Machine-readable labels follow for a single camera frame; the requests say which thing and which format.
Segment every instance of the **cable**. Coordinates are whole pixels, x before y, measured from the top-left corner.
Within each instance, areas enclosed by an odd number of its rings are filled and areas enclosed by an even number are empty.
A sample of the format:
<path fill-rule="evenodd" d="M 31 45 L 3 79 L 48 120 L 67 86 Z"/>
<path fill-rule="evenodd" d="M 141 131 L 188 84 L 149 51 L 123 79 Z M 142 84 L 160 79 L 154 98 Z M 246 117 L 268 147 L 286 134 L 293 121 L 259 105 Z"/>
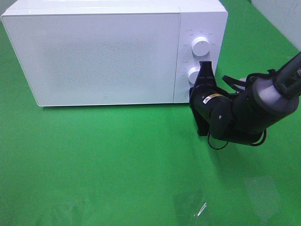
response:
<path fill-rule="evenodd" d="M 261 140 L 259 143 L 256 143 L 256 144 L 250 144 L 250 146 L 257 147 L 257 146 L 259 146 L 259 145 L 262 145 L 263 142 L 265 141 L 265 138 L 267 138 L 267 130 L 266 130 L 266 129 L 263 131 L 263 137 L 262 137 L 262 140 Z"/>
<path fill-rule="evenodd" d="M 246 81 L 248 81 L 250 78 L 252 77 L 261 77 L 261 78 L 273 78 L 276 75 L 276 70 L 275 69 L 269 69 L 268 70 L 268 74 L 264 74 L 264 73 L 252 73 L 249 74 L 246 78 Z"/>
<path fill-rule="evenodd" d="M 244 89 L 241 89 L 238 86 L 241 86 L 241 87 L 246 87 L 246 82 L 245 81 L 241 81 L 241 80 L 237 80 L 237 79 L 234 79 L 234 78 L 231 78 L 227 75 L 224 75 L 222 77 L 222 80 L 228 85 L 230 86 L 232 89 L 234 89 L 235 91 L 237 92 L 243 92 Z"/>
<path fill-rule="evenodd" d="M 208 133 L 207 133 L 207 142 L 208 142 L 209 146 L 210 146 L 211 148 L 215 149 L 215 150 L 221 150 L 221 149 L 223 149 L 225 146 L 227 146 L 227 144 L 229 143 L 229 142 L 227 141 L 227 143 L 226 143 L 223 147 L 218 147 L 218 148 L 216 148 L 216 147 L 213 147 L 213 146 L 211 145 L 209 138 L 210 138 L 210 131 L 208 131 Z"/>

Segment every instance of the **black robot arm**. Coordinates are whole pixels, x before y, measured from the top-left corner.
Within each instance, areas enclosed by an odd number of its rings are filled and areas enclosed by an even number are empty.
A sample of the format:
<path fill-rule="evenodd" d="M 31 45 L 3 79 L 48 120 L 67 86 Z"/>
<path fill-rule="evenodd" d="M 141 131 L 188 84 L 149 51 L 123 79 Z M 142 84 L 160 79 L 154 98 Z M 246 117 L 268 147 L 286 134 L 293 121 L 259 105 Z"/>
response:
<path fill-rule="evenodd" d="M 278 71 L 253 73 L 246 81 L 223 80 L 236 93 L 216 85 L 211 61 L 200 61 L 200 71 L 190 89 L 190 107 L 200 136 L 258 146 L 266 128 L 293 113 L 301 93 L 301 53 Z"/>

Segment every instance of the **microwave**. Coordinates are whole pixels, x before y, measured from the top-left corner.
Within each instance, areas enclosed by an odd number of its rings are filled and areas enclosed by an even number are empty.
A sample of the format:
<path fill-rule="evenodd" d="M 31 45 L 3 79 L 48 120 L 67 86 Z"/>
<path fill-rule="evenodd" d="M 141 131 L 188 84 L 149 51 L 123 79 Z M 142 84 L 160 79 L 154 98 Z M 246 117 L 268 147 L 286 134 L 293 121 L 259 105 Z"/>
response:
<path fill-rule="evenodd" d="M 17 0 L 1 16 L 39 106 L 187 103 L 215 72 L 218 0 Z"/>

